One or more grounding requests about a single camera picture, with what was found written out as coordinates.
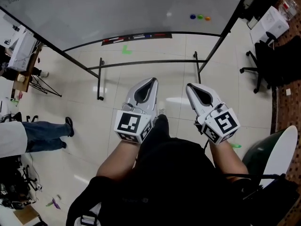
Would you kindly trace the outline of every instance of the human arm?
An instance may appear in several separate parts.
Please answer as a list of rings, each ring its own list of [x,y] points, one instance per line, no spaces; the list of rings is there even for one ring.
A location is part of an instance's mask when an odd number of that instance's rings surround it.
[[[249,174],[245,164],[235,153],[228,141],[223,141],[219,145],[214,145],[209,141],[215,166],[218,167],[223,174]],[[239,177],[227,177],[231,182],[237,181]]]
[[[13,51],[11,51],[10,48],[5,48],[5,53],[8,55],[8,56],[11,56],[13,55]]]
[[[115,181],[122,180],[133,168],[140,145],[121,141],[115,150],[99,167],[96,176]]]

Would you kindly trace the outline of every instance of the green tape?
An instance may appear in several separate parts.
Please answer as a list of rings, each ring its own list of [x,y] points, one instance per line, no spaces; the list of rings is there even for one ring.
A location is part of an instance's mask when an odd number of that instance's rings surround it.
[[[241,148],[241,145],[239,145],[239,144],[230,143],[230,145],[232,148]]]
[[[124,54],[124,55],[131,55],[132,51],[131,50],[127,50],[127,45],[124,45],[123,49],[122,49],[122,54]]]

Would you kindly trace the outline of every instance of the black cable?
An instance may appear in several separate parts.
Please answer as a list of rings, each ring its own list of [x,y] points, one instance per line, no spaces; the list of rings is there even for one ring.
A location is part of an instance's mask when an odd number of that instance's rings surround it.
[[[282,177],[277,174],[255,175],[255,174],[238,174],[238,173],[227,173],[227,174],[224,174],[224,176],[225,177],[249,178],[249,179],[279,179]]]
[[[206,150],[206,147],[207,147],[208,143],[209,143],[209,140],[207,140],[207,142],[205,144],[205,147],[204,147],[204,150]]]

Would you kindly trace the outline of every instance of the black office chair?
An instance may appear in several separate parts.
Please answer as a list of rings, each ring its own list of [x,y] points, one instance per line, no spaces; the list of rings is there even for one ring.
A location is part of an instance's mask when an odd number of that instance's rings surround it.
[[[259,91],[262,79],[268,83],[268,89],[301,79],[301,38],[295,36],[285,45],[272,49],[269,47],[269,43],[276,38],[269,32],[266,34],[269,38],[266,42],[260,41],[255,44],[257,58],[251,51],[246,53],[247,56],[251,55],[257,68],[244,67],[239,70],[240,73],[245,70],[258,72],[257,87],[254,89],[254,93]]]
[[[272,60],[274,57],[274,50],[269,47],[269,43],[272,40],[275,40],[276,37],[270,32],[266,32],[266,35],[268,36],[268,40],[266,42],[260,41],[259,43],[255,44],[255,52],[257,58],[251,51],[246,52],[247,56],[251,55],[251,58],[256,64],[257,68],[244,67],[239,70],[240,73],[245,72],[245,70],[256,71],[258,73],[257,87],[254,89],[255,94],[259,91],[261,80],[263,78],[268,83],[268,89],[271,88],[273,81],[273,79],[269,76],[269,73],[272,71],[272,68],[270,67],[271,64],[273,64]]]

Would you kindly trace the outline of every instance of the jeans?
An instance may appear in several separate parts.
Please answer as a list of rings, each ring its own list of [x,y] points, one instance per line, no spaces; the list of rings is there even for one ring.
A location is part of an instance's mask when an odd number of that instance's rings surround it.
[[[46,121],[22,122],[27,134],[26,152],[54,151],[66,147],[60,137],[68,136],[71,127],[65,124],[52,124]]]

